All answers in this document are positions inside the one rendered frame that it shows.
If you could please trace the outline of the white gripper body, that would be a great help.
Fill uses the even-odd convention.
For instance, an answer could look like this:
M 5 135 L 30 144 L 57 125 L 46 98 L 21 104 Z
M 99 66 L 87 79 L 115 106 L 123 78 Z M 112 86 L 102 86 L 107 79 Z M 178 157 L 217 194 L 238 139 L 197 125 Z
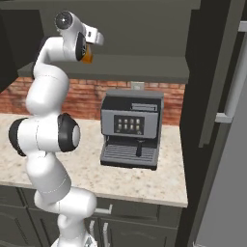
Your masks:
M 95 37 L 94 44 L 96 44 L 96 45 L 103 45 L 104 44 L 104 37 L 98 30 L 96 30 L 96 37 Z

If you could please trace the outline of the dark grey upper cabinet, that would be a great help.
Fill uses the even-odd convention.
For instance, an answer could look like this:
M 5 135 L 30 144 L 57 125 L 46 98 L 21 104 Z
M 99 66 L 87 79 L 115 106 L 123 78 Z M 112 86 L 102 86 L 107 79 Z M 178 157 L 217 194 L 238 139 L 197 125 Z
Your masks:
M 61 64 L 71 78 L 188 81 L 189 22 L 201 0 L 14 0 L 7 5 L 37 11 L 47 36 L 55 33 L 54 17 L 62 10 L 102 33 L 104 45 L 93 48 L 91 64 Z

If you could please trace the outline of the dark upper cabinet door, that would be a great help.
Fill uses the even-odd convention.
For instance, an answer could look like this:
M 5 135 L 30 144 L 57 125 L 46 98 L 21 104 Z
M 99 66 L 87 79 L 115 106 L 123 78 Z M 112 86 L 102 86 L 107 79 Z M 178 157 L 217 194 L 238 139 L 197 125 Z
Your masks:
M 0 93 L 18 77 L 18 70 L 34 61 L 43 30 L 35 10 L 0 9 Z

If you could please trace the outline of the dark grey lower cabinet door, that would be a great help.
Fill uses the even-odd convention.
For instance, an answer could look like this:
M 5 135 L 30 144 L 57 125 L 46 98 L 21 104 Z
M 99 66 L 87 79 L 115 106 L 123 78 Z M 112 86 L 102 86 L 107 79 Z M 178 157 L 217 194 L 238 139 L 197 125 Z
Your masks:
M 142 223 L 101 218 L 100 231 L 108 223 L 110 247 L 175 247 L 177 230 Z
M 40 209 L 29 209 L 29 213 L 40 237 L 41 246 L 50 247 L 60 234 L 57 226 L 58 215 Z M 90 232 L 89 225 L 91 220 L 95 220 L 95 240 L 97 246 L 101 247 L 98 223 L 95 217 L 90 217 L 84 220 L 86 230 Z
M 38 244 L 26 210 L 0 206 L 0 247 L 35 247 Z

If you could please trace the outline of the orange bottle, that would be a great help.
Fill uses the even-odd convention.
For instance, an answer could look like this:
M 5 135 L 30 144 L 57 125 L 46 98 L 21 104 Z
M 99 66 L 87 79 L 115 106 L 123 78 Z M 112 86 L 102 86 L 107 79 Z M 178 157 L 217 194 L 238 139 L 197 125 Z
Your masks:
M 81 59 L 81 62 L 84 64 L 91 64 L 93 62 L 93 52 L 89 44 L 87 44 L 86 53 Z

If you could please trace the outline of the grey coffee machine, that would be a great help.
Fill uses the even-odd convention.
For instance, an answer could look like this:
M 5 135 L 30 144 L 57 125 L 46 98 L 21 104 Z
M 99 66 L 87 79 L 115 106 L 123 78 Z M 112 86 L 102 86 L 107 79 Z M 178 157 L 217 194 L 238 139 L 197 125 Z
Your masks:
M 104 166 L 157 169 L 164 95 L 155 91 L 108 90 L 101 103 Z

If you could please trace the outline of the dark tall side panel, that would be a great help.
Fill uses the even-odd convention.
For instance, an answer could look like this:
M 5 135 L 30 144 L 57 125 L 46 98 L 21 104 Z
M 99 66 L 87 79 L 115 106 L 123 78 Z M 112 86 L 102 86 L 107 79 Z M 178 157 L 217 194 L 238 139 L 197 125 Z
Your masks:
M 226 109 L 234 69 L 243 46 L 238 31 L 247 20 L 247 0 L 201 0 L 191 14 L 185 86 L 179 124 L 188 206 L 180 217 L 176 247 L 197 247 L 197 234 L 206 210 L 221 155 L 231 128 L 218 123 Z

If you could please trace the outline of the dark grey drawer front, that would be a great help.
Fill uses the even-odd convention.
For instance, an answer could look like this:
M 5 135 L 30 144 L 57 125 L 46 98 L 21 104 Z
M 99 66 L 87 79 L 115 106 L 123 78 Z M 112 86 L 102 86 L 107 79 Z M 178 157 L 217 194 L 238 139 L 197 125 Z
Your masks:
M 97 198 L 98 208 L 108 209 L 109 206 L 113 206 L 111 211 L 112 217 L 149 222 L 171 228 L 178 226 L 181 215 L 181 208 L 176 206 L 160 206 L 124 200 Z
M 13 186 L 0 185 L 0 205 L 25 206 L 20 190 Z

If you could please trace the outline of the grey fridge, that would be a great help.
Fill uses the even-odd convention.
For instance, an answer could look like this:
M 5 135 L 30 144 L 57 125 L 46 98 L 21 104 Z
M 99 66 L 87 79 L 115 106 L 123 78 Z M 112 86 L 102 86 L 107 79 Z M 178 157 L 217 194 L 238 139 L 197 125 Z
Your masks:
M 191 247 L 247 247 L 247 79 L 233 121 L 219 124 Z

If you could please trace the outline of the white wall outlet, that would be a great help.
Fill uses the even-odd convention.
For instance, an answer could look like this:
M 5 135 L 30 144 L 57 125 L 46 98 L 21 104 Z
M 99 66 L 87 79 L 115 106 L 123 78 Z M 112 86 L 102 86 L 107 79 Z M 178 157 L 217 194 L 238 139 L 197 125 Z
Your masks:
M 144 82 L 131 82 L 131 90 L 145 90 L 145 83 Z

